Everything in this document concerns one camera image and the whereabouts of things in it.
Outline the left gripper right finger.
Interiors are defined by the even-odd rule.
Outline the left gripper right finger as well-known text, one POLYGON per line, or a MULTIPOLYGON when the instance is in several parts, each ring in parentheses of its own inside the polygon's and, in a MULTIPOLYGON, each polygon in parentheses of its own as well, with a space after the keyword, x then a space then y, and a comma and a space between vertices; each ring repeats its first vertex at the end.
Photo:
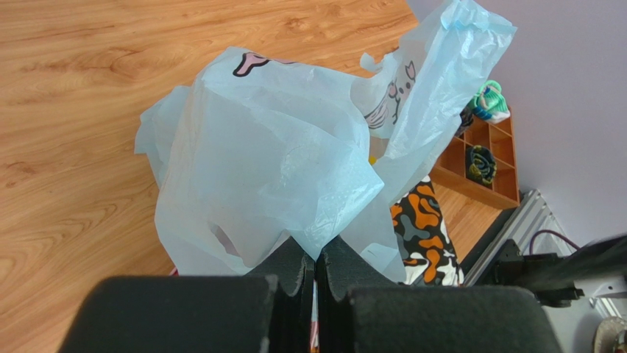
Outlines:
POLYGON ((387 279, 343 239, 316 262, 322 352, 559 352, 527 290, 411 287, 387 279))

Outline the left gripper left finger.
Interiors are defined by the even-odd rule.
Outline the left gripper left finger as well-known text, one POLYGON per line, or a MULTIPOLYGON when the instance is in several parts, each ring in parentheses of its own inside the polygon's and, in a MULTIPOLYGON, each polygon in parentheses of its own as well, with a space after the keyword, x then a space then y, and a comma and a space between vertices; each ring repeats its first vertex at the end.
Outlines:
POLYGON ((62 352, 308 352, 314 261, 286 240, 243 276, 111 277, 62 352))

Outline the light blue plastic bag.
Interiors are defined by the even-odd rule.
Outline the light blue plastic bag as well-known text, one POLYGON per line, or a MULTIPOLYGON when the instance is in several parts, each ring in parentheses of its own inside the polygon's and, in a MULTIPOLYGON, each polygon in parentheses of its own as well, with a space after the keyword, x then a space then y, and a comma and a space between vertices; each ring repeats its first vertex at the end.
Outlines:
POLYGON ((390 207, 429 176, 516 31, 445 1, 381 61, 361 57, 369 78, 226 49, 144 111, 135 137, 179 274, 247 274, 288 239, 317 259, 339 237, 403 283, 390 207))

